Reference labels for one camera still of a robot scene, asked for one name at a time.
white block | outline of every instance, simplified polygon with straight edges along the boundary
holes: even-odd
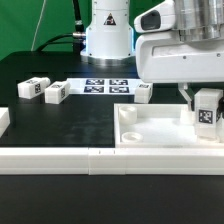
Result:
[[[17,85],[19,97],[32,99],[35,96],[38,96],[41,93],[43,93],[44,90],[50,85],[50,83],[51,82],[49,78],[37,78],[37,77],[29,79],[25,82],[21,82]]]
[[[88,148],[0,148],[0,174],[88,174]]]
[[[195,134],[202,138],[216,139],[222,124],[218,111],[223,90],[201,89],[195,95]]]
[[[0,108],[0,137],[10,124],[8,108]]]
[[[147,104],[152,97],[152,83],[150,84],[139,84],[135,89],[135,103]]]
[[[69,95],[69,90],[69,82],[54,82],[51,86],[45,89],[45,102],[59,104]]]

white tray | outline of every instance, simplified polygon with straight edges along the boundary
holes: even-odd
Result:
[[[119,122],[119,107],[137,108],[137,121],[127,125]],[[193,125],[180,122],[181,109],[185,105],[115,104],[116,148],[224,148],[223,120],[219,131],[220,143],[197,140]],[[138,133],[143,141],[123,142],[124,133]]]

white cylinder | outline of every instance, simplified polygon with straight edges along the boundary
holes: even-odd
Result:
[[[143,142],[143,136],[136,132],[126,132],[121,136],[121,141],[124,143]]]
[[[119,122],[121,124],[131,125],[137,121],[137,108],[133,106],[119,107]]]

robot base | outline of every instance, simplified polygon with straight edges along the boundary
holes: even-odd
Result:
[[[81,61],[100,65],[100,66],[121,66],[127,64],[134,64],[135,63],[135,54],[127,57],[127,58],[114,58],[114,59],[107,59],[107,58],[94,58],[86,54],[85,50],[81,52]]]

white robot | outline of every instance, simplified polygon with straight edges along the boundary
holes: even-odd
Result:
[[[84,62],[122,65],[135,61],[129,0],[92,0],[92,22],[86,29]]]
[[[139,77],[145,83],[178,83],[188,101],[193,82],[224,82],[223,0],[165,0],[135,19]],[[217,140],[223,90],[195,95],[195,131]]]

